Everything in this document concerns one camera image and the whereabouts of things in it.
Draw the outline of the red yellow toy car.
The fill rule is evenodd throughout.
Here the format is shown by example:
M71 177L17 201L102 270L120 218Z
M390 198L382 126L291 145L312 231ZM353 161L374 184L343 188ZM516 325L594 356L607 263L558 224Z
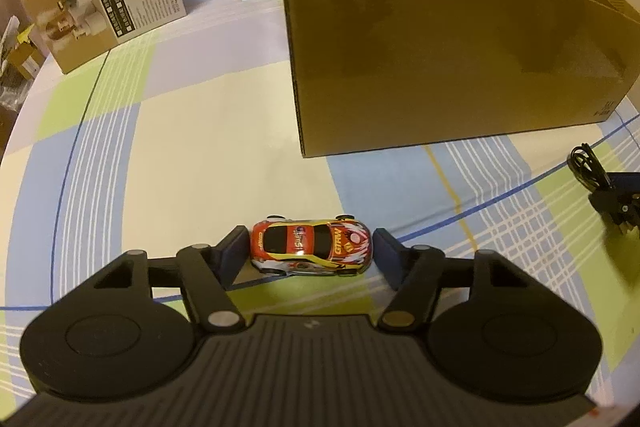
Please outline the red yellow toy car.
M354 275L368 269L372 235L353 215L295 220L268 216L250 232L250 262L262 273Z

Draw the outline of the checkered bed sheet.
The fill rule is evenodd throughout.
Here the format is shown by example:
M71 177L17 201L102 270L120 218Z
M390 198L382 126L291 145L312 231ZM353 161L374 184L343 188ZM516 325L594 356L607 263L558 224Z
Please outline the checkered bed sheet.
M588 143L606 169L637 170L634 98L590 126L303 158L282 0L186 4L71 74L45 62L18 114L1 161L3 414L32 396L26 325L124 251L343 213L451 257L499 251L596 323L593 399L638 402L639 237L565 162Z

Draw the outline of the brown cardboard box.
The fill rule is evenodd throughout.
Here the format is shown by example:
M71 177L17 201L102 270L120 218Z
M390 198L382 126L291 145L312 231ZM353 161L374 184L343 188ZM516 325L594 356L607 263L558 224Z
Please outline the brown cardboard box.
M284 0L307 157L593 124L639 76L626 0Z

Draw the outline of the cardboard boxes pile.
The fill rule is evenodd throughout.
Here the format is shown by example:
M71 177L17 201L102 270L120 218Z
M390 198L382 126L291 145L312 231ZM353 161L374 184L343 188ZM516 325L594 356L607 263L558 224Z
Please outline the cardboard boxes pile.
M20 20L12 15L1 37L1 106L17 113L46 59L32 41L34 26L20 30Z

